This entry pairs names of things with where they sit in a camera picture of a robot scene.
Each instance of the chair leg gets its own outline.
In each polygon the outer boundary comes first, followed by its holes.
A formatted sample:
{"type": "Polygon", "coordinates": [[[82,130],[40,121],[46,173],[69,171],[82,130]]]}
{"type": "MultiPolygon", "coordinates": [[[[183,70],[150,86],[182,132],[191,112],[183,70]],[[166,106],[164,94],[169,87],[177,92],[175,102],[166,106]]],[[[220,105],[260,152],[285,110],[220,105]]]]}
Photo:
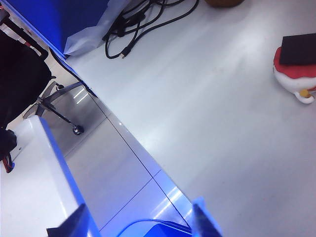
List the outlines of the chair leg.
{"type": "Polygon", "coordinates": [[[68,91],[70,91],[72,89],[75,89],[75,88],[77,88],[78,86],[81,86],[81,85],[82,85],[81,82],[77,82],[77,83],[71,84],[69,86],[66,86],[66,87],[54,92],[50,96],[47,96],[47,97],[43,98],[43,100],[46,101],[47,103],[51,103],[54,100],[56,100],[58,97],[62,96],[63,94],[67,93],[68,91]]]}
{"type": "Polygon", "coordinates": [[[53,90],[53,88],[57,85],[57,82],[53,81],[48,88],[44,91],[43,95],[41,96],[42,98],[46,98],[48,96],[50,96],[51,91],[53,90]]]}
{"type": "Polygon", "coordinates": [[[53,107],[53,105],[51,105],[50,103],[47,103],[47,102],[43,102],[41,104],[42,106],[45,107],[45,109],[53,112],[54,114],[56,114],[59,118],[61,118],[63,121],[67,122],[68,124],[71,124],[72,127],[73,127],[73,133],[75,135],[80,135],[82,133],[84,133],[84,128],[80,125],[76,125],[74,123],[72,123],[68,118],[66,118],[65,116],[63,116],[62,114],[60,114],[59,112],[57,112],[55,110],[55,108],[53,107]]]}
{"type": "Polygon", "coordinates": [[[39,105],[37,103],[33,104],[32,107],[30,107],[29,110],[27,110],[25,114],[22,115],[23,119],[27,119],[31,114],[36,113],[38,110],[38,107],[39,105]]]}

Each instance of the glossy floor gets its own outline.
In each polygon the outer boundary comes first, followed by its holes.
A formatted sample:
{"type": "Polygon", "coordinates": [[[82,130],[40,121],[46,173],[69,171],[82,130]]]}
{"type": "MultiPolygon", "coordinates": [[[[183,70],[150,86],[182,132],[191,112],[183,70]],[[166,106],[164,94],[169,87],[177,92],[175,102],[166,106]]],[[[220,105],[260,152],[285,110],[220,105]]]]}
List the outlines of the glossy floor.
{"type": "MultiPolygon", "coordinates": [[[[59,112],[84,127],[80,136],[53,113],[45,112],[43,117],[101,234],[115,237],[124,226],[139,219],[187,225],[190,202],[124,125],[109,110],[103,112],[93,99],[97,100],[79,87],[55,103],[59,112]]],[[[141,237],[154,224],[135,224],[125,236],[133,233],[141,237]]]]}

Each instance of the white table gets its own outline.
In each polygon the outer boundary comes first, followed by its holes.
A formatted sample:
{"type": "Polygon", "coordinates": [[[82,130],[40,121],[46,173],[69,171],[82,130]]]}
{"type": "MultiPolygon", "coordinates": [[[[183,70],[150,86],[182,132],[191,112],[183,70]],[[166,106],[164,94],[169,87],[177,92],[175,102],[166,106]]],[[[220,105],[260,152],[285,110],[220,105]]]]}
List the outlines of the white table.
{"type": "MultiPolygon", "coordinates": [[[[84,203],[47,123],[33,116],[15,129],[15,168],[1,164],[1,236],[44,237],[84,203]]],[[[100,237],[89,215],[88,237],[100,237]]]]}
{"type": "Polygon", "coordinates": [[[316,103],[272,69],[282,36],[316,31],[315,12],[311,0],[201,1],[124,59],[101,46],[68,63],[190,199],[206,199],[224,236],[314,237],[316,103]]]}

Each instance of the office chair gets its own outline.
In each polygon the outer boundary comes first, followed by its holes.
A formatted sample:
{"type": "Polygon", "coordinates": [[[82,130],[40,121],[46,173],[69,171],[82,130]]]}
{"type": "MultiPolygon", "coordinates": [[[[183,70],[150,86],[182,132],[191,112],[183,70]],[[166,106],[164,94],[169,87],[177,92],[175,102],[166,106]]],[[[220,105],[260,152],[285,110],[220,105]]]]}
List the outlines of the office chair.
{"type": "Polygon", "coordinates": [[[23,115],[26,119],[31,114],[42,116],[49,110],[73,127],[73,133],[80,135],[84,129],[72,123],[56,111],[52,102],[66,92],[81,86],[81,82],[63,87],[55,81],[40,97],[49,81],[55,79],[45,64],[48,52],[10,19],[10,14],[0,9],[0,25],[5,24],[26,41],[22,44],[0,30],[0,128],[18,117],[30,105],[35,104],[23,115]]]}

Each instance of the plastic bag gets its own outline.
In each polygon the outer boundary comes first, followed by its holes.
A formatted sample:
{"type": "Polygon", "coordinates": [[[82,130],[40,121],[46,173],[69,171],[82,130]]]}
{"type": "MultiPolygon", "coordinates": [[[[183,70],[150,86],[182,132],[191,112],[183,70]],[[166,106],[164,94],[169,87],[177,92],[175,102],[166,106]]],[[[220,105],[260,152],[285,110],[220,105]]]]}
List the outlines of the plastic bag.
{"type": "Polygon", "coordinates": [[[110,0],[98,24],[88,27],[67,38],[64,54],[80,55],[92,51],[102,44],[102,37],[117,16],[132,0],[110,0]]]}

